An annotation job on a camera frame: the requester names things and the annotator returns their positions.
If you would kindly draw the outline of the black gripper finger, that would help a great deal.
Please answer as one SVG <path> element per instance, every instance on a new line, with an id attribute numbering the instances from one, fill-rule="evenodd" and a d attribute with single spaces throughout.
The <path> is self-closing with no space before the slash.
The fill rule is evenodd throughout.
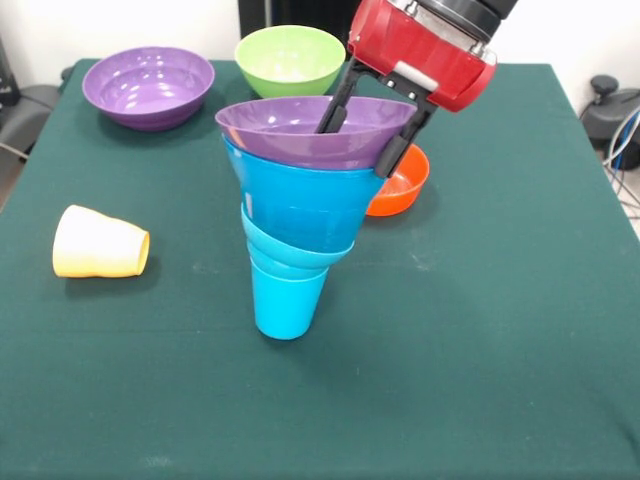
<path id="1" fill-rule="evenodd" d="M 393 89 L 416 103 L 417 109 L 402 127 L 386 144 L 375 165 L 375 174 L 380 178 L 390 178 L 400 160 L 412 144 L 419 131 L 429 122 L 436 111 L 436 105 L 428 100 L 430 91 L 406 79 L 399 74 L 384 77 L 388 87 L 394 82 Z"/>
<path id="2" fill-rule="evenodd" d="M 338 88 L 316 128 L 316 134 L 332 134 L 341 130 L 347 117 L 347 104 L 354 89 L 360 77 L 369 71 L 370 68 L 366 64 L 355 56 L 351 57 Z"/>

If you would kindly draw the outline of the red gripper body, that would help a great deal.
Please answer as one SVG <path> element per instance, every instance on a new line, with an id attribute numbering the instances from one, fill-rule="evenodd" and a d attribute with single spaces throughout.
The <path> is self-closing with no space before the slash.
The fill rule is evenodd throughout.
<path id="1" fill-rule="evenodd" d="M 348 45 L 383 80 L 399 74 L 429 90 L 435 105 L 459 112 L 496 72 L 488 48 L 496 30 L 497 13 L 481 1 L 362 1 Z"/>

